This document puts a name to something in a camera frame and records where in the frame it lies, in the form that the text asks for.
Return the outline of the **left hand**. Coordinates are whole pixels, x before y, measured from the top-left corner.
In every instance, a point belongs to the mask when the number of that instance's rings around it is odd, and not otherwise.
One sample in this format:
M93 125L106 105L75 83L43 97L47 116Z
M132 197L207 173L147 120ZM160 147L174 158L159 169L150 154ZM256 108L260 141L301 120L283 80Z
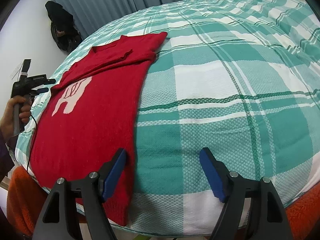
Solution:
M27 124L31 117L30 100L23 96L15 96L7 102L4 114L1 118L1 134L4 142L14 136L15 125L19 125L19 120Z

